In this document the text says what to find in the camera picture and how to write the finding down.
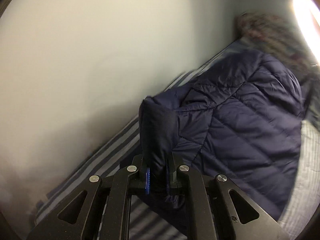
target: mattress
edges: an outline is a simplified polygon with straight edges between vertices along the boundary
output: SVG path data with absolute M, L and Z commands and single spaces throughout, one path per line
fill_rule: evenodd
M 233 42 L 200 68 L 181 74 L 167 89 L 184 85 L 208 70 L 217 61 L 247 48 L 241 41 Z M 287 207 L 278 221 L 290 239 L 295 239 L 303 230 L 320 203 L 320 134 L 308 121 L 303 121 L 301 142 L 295 185 Z M 47 201 L 37 204 L 35 224 L 39 223 L 84 179 L 94 174 L 102 177 L 115 174 L 119 170 L 120 162 L 132 154 L 139 145 L 139 122 L 136 116 L 108 143 L 83 162 L 69 178 L 49 192 Z M 187 239 L 135 196 L 132 197 L 129 238 L 131 240 Z

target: silver bolt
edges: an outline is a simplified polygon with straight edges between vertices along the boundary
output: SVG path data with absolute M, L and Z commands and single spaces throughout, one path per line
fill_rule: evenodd
M 219 174 L 217 177 L 218 181 L 225 182 L 227 181 L 227 176 L 223 174 Z
M 137 167 L 134 166 L 134 165 L 130 165 L 130 166 L 127 167 L 127 171 L 134 172 L 136 170 L 137 170 Z
M 89 178 L 90 182 L 97 182 L 99 180 L 99 176 L 97 175 L 92 175 L 90 178 Z
M 179 167 L 179 170 L 180 170 L 180 171 L 188 171 L 188 170 L 189 170 L 189 167 L 188 167 L 187 165 L 181 165 L 181 166 Z

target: metal screw head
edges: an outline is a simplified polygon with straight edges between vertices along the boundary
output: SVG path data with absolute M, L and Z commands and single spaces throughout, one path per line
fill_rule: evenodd
M 180 170 L 180 171 L 188 171 L 188 170 L 189 170 L 189 167 L 188 167 L 187 165 L 181 165 L 181 166 L 179 167 L 179 170 Z
M 99 180 L 99 176 L 97 175 L 92 175 L 90 178 L 89 178 L 90 182 L 97 182 Z
M 223 175 L 223 174 L 219 174 L 217 179 L 218 179 L 218 181 L 225 182 L 225 181 L 227 181 L 227 176 Z
M 233 220 L 234 223 L 239 223 L 238 218 L 236 218 L 235 216 L 231 216 L 231 219 Z
M 137 167 L 134 166 L 134 165 L 130 165 L 130 166 L 127 167 L 127 171 L 134 172 L 136 170 L 137 170 Z

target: triangular cutout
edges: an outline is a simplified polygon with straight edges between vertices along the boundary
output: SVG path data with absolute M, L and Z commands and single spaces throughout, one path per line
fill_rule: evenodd
M 233 205 L 236 208 L 241 224 L 246 224 L 259 218 L 259 213 L 250 204 L 245 201 L 235 190 L 229 191 Z
M 74 225 L 77 222 L 87 191 L 81 191 L 59 214 L 58 219 Z

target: bright light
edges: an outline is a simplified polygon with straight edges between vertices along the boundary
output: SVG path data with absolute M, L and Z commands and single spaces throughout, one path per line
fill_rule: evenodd
M 313 15 L 320 24 L 320 11 L 311 0 L 293 0 L 293 8 L 301 32 L 317 61 L 320 62 L 320 36 L 312 18 Z

